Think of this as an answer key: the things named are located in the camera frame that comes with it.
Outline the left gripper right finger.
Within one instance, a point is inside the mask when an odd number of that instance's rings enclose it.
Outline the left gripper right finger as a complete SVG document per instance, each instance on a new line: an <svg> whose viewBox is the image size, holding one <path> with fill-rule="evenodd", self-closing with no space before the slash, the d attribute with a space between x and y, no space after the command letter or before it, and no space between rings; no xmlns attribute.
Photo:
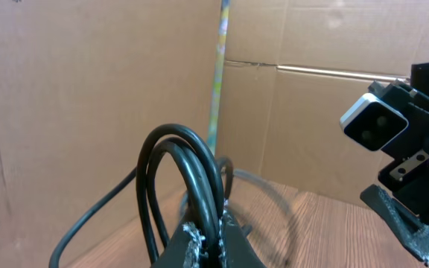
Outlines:
<svg viewBox="0 0 429 268"><path fill-rule="evenodd" d="M265 268L225 200L220 218L220 265L223 268Z"/></svg>

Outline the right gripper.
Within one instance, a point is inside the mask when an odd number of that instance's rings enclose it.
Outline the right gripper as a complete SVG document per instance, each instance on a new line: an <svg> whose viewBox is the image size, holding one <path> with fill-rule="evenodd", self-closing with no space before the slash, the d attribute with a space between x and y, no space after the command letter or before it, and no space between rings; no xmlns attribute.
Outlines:
<svg viewBox="0 0 429 268"><path fill-rule="evenodd" d="M429 97L400 81L388 86L375 81L369 92L404 116L409 125L382 148L394 161L379 172L378 180L396 200L378 185L362 191L360 199L382 218L400 244L428 267Z"/></svg>

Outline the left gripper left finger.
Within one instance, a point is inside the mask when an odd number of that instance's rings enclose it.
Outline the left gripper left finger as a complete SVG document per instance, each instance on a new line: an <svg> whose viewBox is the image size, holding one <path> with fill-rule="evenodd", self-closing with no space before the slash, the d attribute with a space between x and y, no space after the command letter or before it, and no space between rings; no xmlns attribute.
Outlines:
<svg viewBox="0 0 429 268"><path fill-rule="evenodd" d="M150 268L200 268L205 239L193 222L181 224Z"/></svg>

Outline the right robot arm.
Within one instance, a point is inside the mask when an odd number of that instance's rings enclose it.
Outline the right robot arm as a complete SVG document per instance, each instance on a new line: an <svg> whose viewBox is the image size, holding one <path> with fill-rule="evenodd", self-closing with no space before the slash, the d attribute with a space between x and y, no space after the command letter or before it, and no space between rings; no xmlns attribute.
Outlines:
<svg viewBox="0 0 429 268"><path fill-rule="evenodd" d="M410 82L373 82L373 94L408 125L383 147L393 161L360 198L389 226L401 245L429 266L429 63L411 66Z"/></svg>

